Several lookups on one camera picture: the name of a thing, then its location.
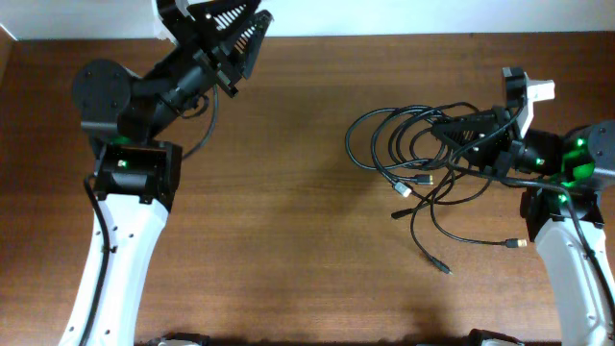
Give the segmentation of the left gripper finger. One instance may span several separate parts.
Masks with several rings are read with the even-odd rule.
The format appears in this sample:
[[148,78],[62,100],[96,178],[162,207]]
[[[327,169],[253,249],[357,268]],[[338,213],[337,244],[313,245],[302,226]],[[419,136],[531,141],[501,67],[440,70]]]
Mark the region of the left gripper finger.
[[215,0],[187,7],[199,32],[209,43],[246,48],[260,0]]
[[231,79],[249,79],[273,15],[267,10],[232,9],[225,12],[225,18],[230,20],[225,46],[229,50]]

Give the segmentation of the black cable silver plug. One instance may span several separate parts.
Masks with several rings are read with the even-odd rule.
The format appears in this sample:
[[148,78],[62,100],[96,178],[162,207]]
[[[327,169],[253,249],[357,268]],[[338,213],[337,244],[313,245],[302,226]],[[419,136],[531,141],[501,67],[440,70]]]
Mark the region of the black cable silver plug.
[[[408,152],[411,155],[411,158],[408,160],[404,155],[401,149],[401,140],[406,131],[415,125],[418,122],[425,121],[431,126],[437,120],[448,120],[450,116],[445,113],[445,110],[457,108],[457,107],[466,107],[470,110],[476,111],[477,108],[471,104],[467,104],[464,102],[453,103],[443,106],[430,107],[425,105],[410,105],[401,108],[382,108],[376,109],[373,111],[369,111],[362,115],[359,119],[357,119],[351,127],[348,129],[345,136],[345,145],[346,151],[349,155],[350,159],[356,164],[359,168],[366,170],[375,170],[379,172],[403,197],[408,197],[412,189],[407,185],[408,183],[415,185],[431,185],[432,180],[429,174],[419,174],[416,176],[408,177],[401,176],[392,173],[392,170],[395,169],[408,169],[408,170],[419,170],[419,171],[432,171],[441,169],[445,166],[445,160],[447,160],[452,150],[444,143],[440,145],[437,154],[433,158],[422,158],[419,157],[414,150],[414,145],[416,140],[422,136],[425,132],[429,132],[431,128],[426,128],[422,132],[416,134],[416,136],[411,140],[408,148]],[[386,113],[387,117],[383,120],[383,122],[377,127],[377,129],[372,134],[370,140],[370,153],[372,157],[372,165],[366,165],[358,161],[354,155],[351,153],[350,149],[350,137],[352,131],[356,126],[358,126],[362,121],[365,121],[375,115]],[[390,159],[392,159],[393,163],[389,165],[383,165],[378,155],[376,154],[376,144],[378,142],[378,138],[380,133],[384,127],[386,127],[390,122],[396,120],[398,118],[404,118],[402,121],[392,132],[388,144],[387,150]]]

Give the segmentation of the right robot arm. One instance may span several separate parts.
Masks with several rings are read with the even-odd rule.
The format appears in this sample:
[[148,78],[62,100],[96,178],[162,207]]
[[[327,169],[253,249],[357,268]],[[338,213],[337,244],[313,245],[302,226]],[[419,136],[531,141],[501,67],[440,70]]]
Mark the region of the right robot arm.
[[614,185],[614,123],[564,136],[532,130],[502,108],[437,121],[450,168],[524,189],[520,214],[553,288],[564,345],[614,342],[614,279],[606,255],[602,192]]

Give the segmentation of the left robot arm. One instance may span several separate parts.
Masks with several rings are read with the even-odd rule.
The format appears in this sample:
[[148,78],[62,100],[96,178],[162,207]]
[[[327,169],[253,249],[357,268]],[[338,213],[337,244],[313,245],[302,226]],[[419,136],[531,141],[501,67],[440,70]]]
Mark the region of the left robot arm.
[[188,152],[160,140],[179,118],[217,114],[251,76],[272,14],[257,1],[159,1],[174,49],[145,75],[98,59],[75,76],[72,99],[95,165],[86,176],[92,238],[64,345],[131,345],[149,263]]

